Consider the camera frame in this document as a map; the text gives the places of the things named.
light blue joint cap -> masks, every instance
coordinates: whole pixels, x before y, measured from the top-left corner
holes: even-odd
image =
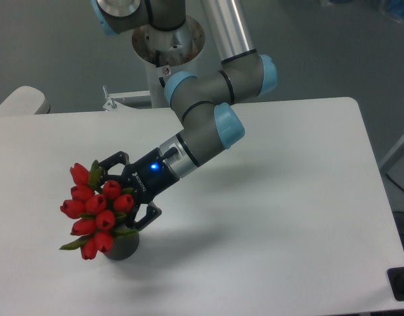
[[[228,103],[222,103],[214,110],[217,133],[225,149],[231,148],[246,134],[243,124]]]
[[[276,66],[267,55],[259,55],[263,61],[263,84],[259,95],[263,95],[273,90],[278,83],[278,72]]]
[[[98,4],[96,3],[96,0],[90,0],[96,16],[98,17],[99,23],[101,24],[103,31],[105,32],[106,35],[117,35],[115,31],[109,26],[105,18],[103,17],[101,11],[99,10]]]
[[[171,107],[171,98],[173,97],[173,93],[174,93],[175,89],[177,89],[179,84],[188,77],[197,78],[194,74],[192,74],[189,71],[180,71],[180,72],[177,72],[176,74],[173,74],[170,77],[170,79],[168,79],[168,81],[165,84],[165,87],[163,89],[163,94],[167,98],[167,101],[168,101],[168,104],[170,107]]]

tulip bouquet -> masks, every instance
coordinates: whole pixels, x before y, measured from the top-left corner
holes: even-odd
[[[98,250],[109,253],[116,238],[138,232],[124,228],[134,206],[133,188],[122,188],[114,180],[108,180],[101,187],[103,170],[97,161],[90,171],[76,163],[70,173],[76,186],[71,188],[72,199],[66,199],[60,210],[71,219],[78,219],[72,226],[71,235],[79,238],[61,246],[61,250],[80,248],[83,259],[93,259]]]

blue led light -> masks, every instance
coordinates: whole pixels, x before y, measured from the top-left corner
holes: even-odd
[[[152,170],[159,170],[159,165],[157,164],[157,163],[152,163],[151,165],[150,165],[150,168],[152,169]]]

red tulip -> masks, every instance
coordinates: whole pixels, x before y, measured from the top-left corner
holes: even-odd
[[[90,237],[89,240],[80,247],[82,258],[85,260],[95,259],[98,249],[96,249],[95,238]]]
[[[66,199],[62,206],[60,206],[60,210],[71,219],[78,219],[78,215],[84,213],[84,203]]]
[[[98,249],[100,252],[108,252],[111,250],[113,244],[114,237],[112,237],[108,231],[101,230],[95,234],[96,249]]]
[[[86,202],[92,196],[95,195],[95,191],[89,188],[88,186],[84,186],[83,184],[77,184],[71,188],[71,196],[72,199],[77,201]]]
[[[121,185],[117,181],[108,180],[103,186],[102,192],[107,199],[116,199],[121,195]]]
[[[131,194],[124,194],[123,196],[119,196],[114,201],[114,209],[118,212],[127,213],[131,211],[133,205],[134,205],[134,199]]]
[[[102,230],[109,230],[115,225],[115,215],[110,210],[105,210],[96,216],[96,227]]]
[[[102,211],[105,211],[107,208],[107,199],[103,194],[97,194],[88,199],[84,206],[86,208],[86,212],[99,214]]]
[[[94,219],[79,219],[71,229],[71,234],[76,236],[89,235],[95,232],[96,223]]]
[[[87,185],[89,181],[89,171],[80,163],[75,163],[74,167],[70,168],[72,180],[75,184]]]

metal pole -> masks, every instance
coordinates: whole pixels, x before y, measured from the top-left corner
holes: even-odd
[[[202,0],[221,60],[254,49],[240,0]]]

